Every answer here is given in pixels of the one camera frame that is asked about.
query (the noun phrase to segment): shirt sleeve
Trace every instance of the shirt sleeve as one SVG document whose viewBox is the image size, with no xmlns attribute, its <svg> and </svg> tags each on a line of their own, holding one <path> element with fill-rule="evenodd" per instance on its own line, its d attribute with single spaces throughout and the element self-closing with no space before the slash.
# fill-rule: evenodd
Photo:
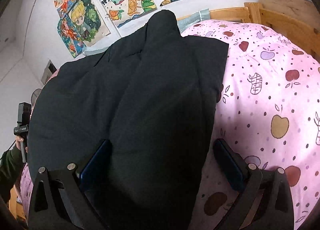
<svg viewBox="0 0 320 230">
<path fill-rule="evenodd" d="M 2 155 L 0 163 L 0 195 L 4 202 L 10 200 L 10 190 L 17 180 L 23 167 L 21 151 L 14 146 L 10 151 Z"/>
</svg>

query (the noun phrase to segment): bedding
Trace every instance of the bedding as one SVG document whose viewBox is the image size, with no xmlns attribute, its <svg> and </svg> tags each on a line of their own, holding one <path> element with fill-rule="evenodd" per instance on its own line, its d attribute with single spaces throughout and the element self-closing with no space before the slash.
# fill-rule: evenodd
<svg viewBox="0 0 320 230">
<path fill-rule="evenodd" d="M 320 192 L 320 64 L 258 24 L 206 20 L 181 35 L 229 43 L 212 140 L 224 138 L 260 169 L 285 169 L 298 229 Z M 189 230 L 214 229 L 236 197 L 211 146 Z"/>
</svg>

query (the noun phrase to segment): wooden bed frame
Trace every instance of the wooden bed frame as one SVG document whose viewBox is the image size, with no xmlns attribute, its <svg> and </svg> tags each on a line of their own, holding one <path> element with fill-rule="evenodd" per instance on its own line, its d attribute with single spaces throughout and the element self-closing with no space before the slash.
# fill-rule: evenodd
<svg viewBox="0 0 320 230">
<path fill-rule="evenodd" d="M 309 1 L 245 2 L 244 7 L 210 10 L 210 18 L 270 27 L 320 63 L 320 14 Z"/>
</svg>

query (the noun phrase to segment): green sleeve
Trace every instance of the green sleeve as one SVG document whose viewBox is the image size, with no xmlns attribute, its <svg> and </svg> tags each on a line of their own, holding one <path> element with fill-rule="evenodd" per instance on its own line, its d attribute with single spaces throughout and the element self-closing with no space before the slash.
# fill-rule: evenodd
<svg viewBox="0 0 320 230">
<path fill-rule="evenodd" d="M 2 155 L 0 164 L 0 195 L 5 203 L 10 199 L 10 190 L 16 182 L 23 166 L 21 151 L 14 146 Z"/>
</svg>

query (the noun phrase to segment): purple apple print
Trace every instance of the purple apple print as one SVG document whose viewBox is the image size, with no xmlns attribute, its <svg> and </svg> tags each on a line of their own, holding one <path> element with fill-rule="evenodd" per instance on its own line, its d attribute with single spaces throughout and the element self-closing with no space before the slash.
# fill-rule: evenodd
<svg viewBox="0 0 320 230">
<path fill-rule="evenodd" d="M 258 39 L 263 39 L 265 36 L 263 36 L 260 32 L 257 33 Z"/>
<path fill-rule="evenodd" d="M 263 60 L 269 60 L 274 58 L 275 54 L 273 52 L 262 51 L 260 56 Z"/>
</svg>

